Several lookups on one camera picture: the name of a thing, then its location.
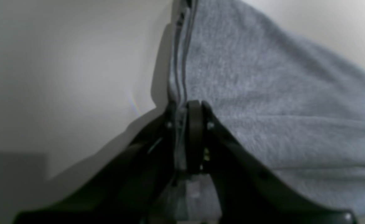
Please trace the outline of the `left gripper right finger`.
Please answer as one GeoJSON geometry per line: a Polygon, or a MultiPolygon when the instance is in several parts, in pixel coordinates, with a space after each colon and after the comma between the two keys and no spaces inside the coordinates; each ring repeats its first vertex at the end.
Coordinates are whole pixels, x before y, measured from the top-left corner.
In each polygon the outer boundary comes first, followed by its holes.
{"type": "Polygon", "coordinates": [[[219,122],[205,101],[187,103],[188,173],[209,174],[221,224],[356,224],[350,210],[323,207],[275,176],[219,122]]]}

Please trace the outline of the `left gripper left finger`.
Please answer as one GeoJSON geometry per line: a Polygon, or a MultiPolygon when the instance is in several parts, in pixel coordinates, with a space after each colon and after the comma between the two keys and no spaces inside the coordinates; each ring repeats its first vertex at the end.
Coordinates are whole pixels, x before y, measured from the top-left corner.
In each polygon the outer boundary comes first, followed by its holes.
{"type": "Polygon", "coordinates": [[[22,212],[15,224],[139,224],[171,181],[176,103],[76,192],[46,208],[22,212]]]}

